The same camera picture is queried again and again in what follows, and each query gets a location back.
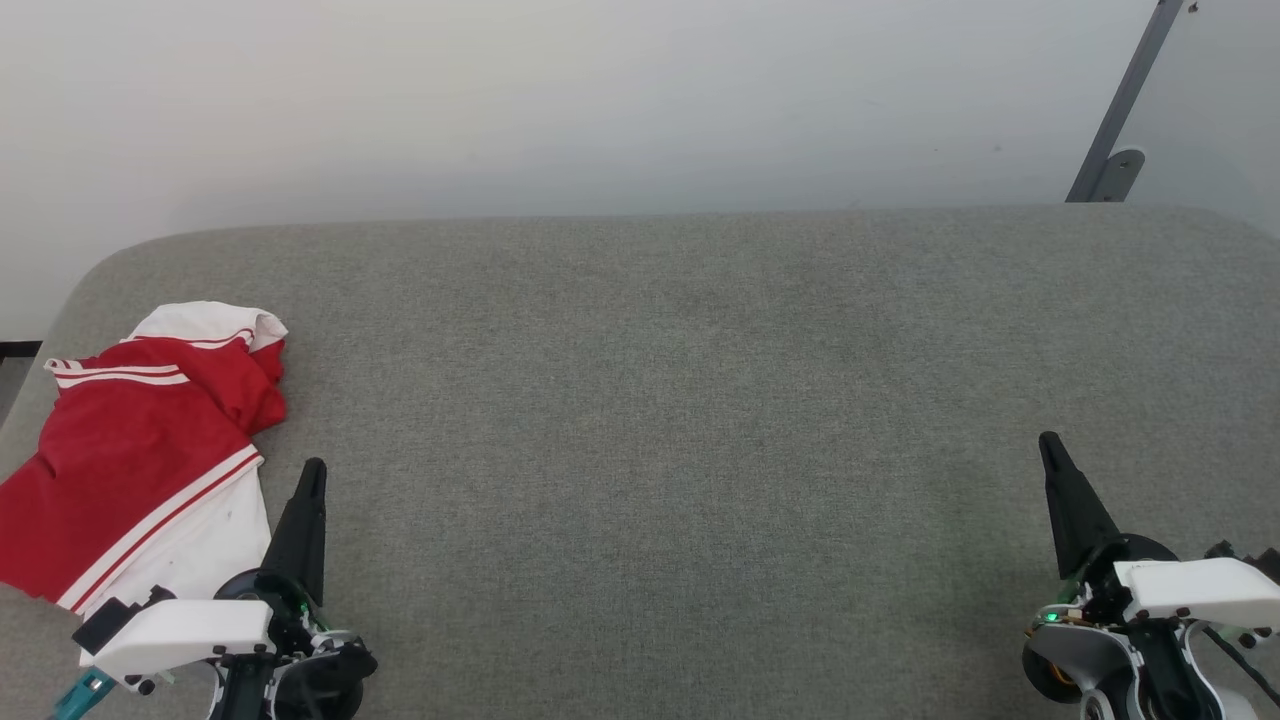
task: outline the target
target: cable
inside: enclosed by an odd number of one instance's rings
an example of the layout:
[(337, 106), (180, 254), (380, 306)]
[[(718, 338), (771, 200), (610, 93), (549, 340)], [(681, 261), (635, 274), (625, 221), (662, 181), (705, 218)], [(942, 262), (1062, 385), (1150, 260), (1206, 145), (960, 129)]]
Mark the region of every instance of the cable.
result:
[(1276, 689), (1271, 687), (1271, 683), (1267, 682), (1266, 676), (1263, 676), (1262, 673), (1258, 673), (1256, 667), (1249, 665), (1249, 661), (1245, 660), (1243, 655), (1240, 655), (1240, 651), (1235, 650), (1235, 646), (1224, 641), (1222, 635), (1217, 634), (1217, 632), (1213, 630), (1212, 628), (1204, 628), (1204, 634), (1208, 635), (1208, 639), (1213, 641), (1213, 644), (1222, 648), (1222, 652), (1225, 652), (1228, 657), (1234, 660), (1235, 664), (1240, 666), (1240, 670), (1244, 670), (1244, 674), (1248, 675), (1251, 680), (1257, 683), (1260, 688), (1262, 688), (1262, 692), (1267, 693), (1267, 697), (1271, 698), (1271, 702), (1276, 703), (1276, 706), (1280, 707), (1280, 693), (1277, 693)]

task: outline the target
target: white plastic housing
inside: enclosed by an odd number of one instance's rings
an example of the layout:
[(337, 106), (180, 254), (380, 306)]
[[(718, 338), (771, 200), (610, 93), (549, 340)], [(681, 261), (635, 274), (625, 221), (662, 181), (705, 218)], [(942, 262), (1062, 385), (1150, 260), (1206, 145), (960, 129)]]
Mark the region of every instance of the white plastic housing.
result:
[(214, 646), (250, 653), (265, 644), (271, 609), (261, 600), (166, 600), (143, 609), (97, 655), (81, 655), (81, 666), (97, 666), (123, 682), (212, 657)]
[(1185, 607), (1190, 618), (1221, 625), (1280, 628), (1280, 585), (1233, 557), (1116, 562), (1115, 570), (1133, 592), (1126, 620), (1140, 610), (1153, 618), (1174, 618)]

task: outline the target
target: robotic arm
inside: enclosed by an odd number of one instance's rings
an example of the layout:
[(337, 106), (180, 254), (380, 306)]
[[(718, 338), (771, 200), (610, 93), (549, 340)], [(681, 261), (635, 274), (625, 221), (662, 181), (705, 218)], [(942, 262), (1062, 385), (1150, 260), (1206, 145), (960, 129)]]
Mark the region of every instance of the robotic arm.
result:
[(1055, 433), (1039, 439), (1044, 492), (1065, 580), (1032, 619), (1023, 669), (1083, 720), (1257, 720), (1248, 701), (1204, 679), (1190, 638), (1203, 633), (1280, 705), (1280, 694), (1219, 630), (1253, 648), (1280, 626), (1280, 553), (1236, 559), (1230, 544), (1180, 562), (1121, 533)]
[(72, 635), (92, 669), (54, 717), (81, 717), (116, 683), (151, 694), (151, 675), (200, 661), (216, 671), (210, 720), (355, 716), (378, 662), (320, 612), (325, 479), (324, 462), (307, 460), (262, 566), (228, 580), (214, 600), (175, 600), (157, 587), (143, 606), (104, 603)]

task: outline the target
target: teal connector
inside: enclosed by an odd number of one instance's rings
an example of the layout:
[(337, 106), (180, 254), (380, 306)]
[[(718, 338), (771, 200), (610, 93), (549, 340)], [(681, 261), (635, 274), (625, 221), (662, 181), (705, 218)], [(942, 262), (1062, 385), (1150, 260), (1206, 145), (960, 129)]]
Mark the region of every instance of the teal connector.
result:
[(72, 685), (72, 689), (67, 691), (63, 700), (58, 701), (58, 705), (54, 706), (54, 714), (49, 716), (49, 720), (79, 720), (100, 700), (106, 697), (106, 693), (111, 692), (114, 687), (115, 680), (106, 673), (102, 673), (97, 667), (91, 667), (79, 682)]

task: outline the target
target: red and white jersey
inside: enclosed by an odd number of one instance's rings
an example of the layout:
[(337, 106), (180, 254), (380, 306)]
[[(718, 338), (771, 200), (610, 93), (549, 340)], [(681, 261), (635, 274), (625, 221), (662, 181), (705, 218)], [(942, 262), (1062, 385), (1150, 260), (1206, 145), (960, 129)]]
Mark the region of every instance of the red and white jersey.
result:
[(284, 419), (284, 325), (163, 305), (96, 357), (50, 360), (58, 401), (0, 484), (0, 582), (88, 616), (152, 585), (209, 598), (270, 542), (250, 436)]

